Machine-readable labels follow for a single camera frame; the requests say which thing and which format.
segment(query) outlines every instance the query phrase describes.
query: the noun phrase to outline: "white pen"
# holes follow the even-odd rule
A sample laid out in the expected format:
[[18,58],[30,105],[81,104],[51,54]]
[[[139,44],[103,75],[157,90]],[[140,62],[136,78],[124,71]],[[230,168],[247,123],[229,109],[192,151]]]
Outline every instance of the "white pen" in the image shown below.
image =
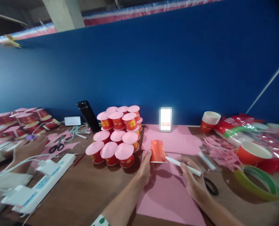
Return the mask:
[[[172,159],[172,158],[167,157],[167,156],[166,156],[166,159],[167,159],[168,161],[174,163],[175,165],[180,166],[180,162],[176,161],[175,159]],[[199,170],[196,170],[196,169],[194,169],[194,168],[192,168],[192,167],[190,167],[190,166],[187,166],[187,167],[188,167],[189,170],[190,170],[193,174],[195,174],[196,176],[198,176],[198,177],[201,176],[201,172],[200,172]]]

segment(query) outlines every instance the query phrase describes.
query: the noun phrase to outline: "human hand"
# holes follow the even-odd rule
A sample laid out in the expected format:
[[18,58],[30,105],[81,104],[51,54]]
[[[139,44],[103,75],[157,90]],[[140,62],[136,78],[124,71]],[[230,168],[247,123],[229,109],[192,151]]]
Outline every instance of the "human hand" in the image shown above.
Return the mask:
[[[208,199],[211,197],[209,194],[203,174],[199,167],[188,157],[178,157],[176,158],[178,162],[180,162],[180,167],[177,165],[174,165],[176,170],[178,171],[179,175],[182,176],[183,174],[185,175],[187,179],[187,185],[188,185],[188,190],[193,199],[198,203],[198,204],[203,204],[208,201]],[[189,168],[187,167],[190,166],[196,170],[199,170],[201,172],[201,177],[197,177],[196,175],[194,176]]]
[[156,169],[160,166],[158,163],[151,163],[152,151],[150,150],[144,157],[142,164],[137,172],[137,176],[143,182],[143,185],[146,186],[149,183],[150,178],[154,175]]
[[39,135],[35,140],[23,140],[14,150],[13,159],[23,161],[34,155],[39,155],[45,149],[48,141],[46,135]]

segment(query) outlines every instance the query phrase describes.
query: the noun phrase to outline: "white power strip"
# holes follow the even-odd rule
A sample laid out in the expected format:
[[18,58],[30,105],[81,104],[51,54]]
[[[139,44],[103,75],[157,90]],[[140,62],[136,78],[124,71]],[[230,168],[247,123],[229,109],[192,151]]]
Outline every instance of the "white power strip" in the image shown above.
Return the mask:
[[14,206],[13,211],[30,214],[35,210],[39,203],[54,187],[57,181],[64,175],[68,168],[73,164],[76,156],[74,154],[66,154],[58,162],[58,169],[51,176],[44,176],[34,187],[35,193],[22,206]]

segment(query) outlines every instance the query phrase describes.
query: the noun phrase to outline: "purple object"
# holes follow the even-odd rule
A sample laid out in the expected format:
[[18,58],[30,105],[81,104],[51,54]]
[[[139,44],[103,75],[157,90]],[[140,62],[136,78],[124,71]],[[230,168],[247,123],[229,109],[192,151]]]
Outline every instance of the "purple object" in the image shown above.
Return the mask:
[[33,134],[32,134],[32,135],[28,135],[28,136],[26,137],[26,139],[27,139],[27,140],[35,140],[36,137],[37,137],[36,135],[33,135]]

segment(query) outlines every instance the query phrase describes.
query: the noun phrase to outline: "tape roll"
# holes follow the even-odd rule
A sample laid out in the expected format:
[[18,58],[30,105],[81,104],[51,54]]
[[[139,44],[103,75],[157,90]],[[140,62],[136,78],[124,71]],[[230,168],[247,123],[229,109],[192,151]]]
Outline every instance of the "tape roll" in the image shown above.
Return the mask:
[[[234,176],[243,187],[264,201],[274,201],[279,199],[279,185],[268,173],[251,165],[242,165],[241,168],[243,171],[239,169],[235,170]],[[249,180],[245,174],[250,174],[258,179],[268,191],[258,187]]]

